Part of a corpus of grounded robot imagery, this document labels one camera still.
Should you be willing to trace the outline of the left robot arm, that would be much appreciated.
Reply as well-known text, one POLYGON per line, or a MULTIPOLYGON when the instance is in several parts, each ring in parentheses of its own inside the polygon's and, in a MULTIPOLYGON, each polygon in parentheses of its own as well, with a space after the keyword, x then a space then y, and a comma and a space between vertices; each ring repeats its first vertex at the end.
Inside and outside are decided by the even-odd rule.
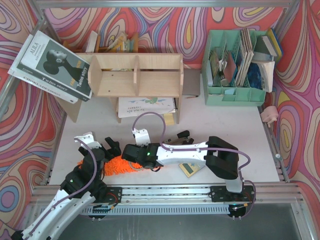
POLYGON ((110 211, 121 202, 122 188, 108 187, 103 181, 105 163, 122 154, 120 144, 110 137, 105 149, 91 133, 77 136, 83 162, 68 173, 50 204, 24 230, 15 231, 13 240, 57 240, 66 227, 90 204, 107 205, 110 211))

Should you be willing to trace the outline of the gold grey calculator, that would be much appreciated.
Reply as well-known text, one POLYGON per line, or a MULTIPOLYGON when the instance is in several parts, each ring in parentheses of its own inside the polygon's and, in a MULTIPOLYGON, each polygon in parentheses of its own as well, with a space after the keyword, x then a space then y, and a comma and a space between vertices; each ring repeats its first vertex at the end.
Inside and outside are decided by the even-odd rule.
POLYGON ((195 163, 181 163, 178 166, 187 178, 192 177, 195 173, 205 167, 205 165, 199 165, 195 163))

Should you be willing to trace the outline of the orange microfiber duster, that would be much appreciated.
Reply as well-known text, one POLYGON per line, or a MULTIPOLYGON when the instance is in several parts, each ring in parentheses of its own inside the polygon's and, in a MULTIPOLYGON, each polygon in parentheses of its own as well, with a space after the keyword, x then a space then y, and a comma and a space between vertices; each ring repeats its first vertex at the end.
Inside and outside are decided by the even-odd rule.
POLYGON ((103 163, 102 170, 98 170, 98 175, 102 177, 115 176, 125 173, 135 173, 129 166, 129 161, 122 159, 121 156, 114 157, 107 163, 103 163))

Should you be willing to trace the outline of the clear tape roll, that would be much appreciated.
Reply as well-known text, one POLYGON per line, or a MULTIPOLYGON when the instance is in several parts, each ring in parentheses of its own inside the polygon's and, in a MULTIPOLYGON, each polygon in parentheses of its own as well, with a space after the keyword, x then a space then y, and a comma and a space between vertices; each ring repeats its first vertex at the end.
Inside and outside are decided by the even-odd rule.
POLYGON ((129 166, 130 166, 130 168, 132 169, 132 170, 134 170, 134 171, 136 171, 136 172, 138 172, 138 171, 142 171, 144 168, 140 165, 140 164, 138 164, 138 163, 134 163, 134 162, 128 162, 128 164, 129 164, 129 166))

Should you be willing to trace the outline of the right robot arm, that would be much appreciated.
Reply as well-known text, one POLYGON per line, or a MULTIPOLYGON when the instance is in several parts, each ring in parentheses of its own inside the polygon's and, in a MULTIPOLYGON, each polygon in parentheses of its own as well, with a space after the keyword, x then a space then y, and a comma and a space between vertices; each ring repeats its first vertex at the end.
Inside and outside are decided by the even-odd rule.
POLYGON ((174 164, 206 166, 225 181, 227 191, 240 193, 243 183, 239 174, 239 154, 235 146, 217 136, 211 136, 208 141, 196 144, 127 144, 122 158, 150 170, 174 164))

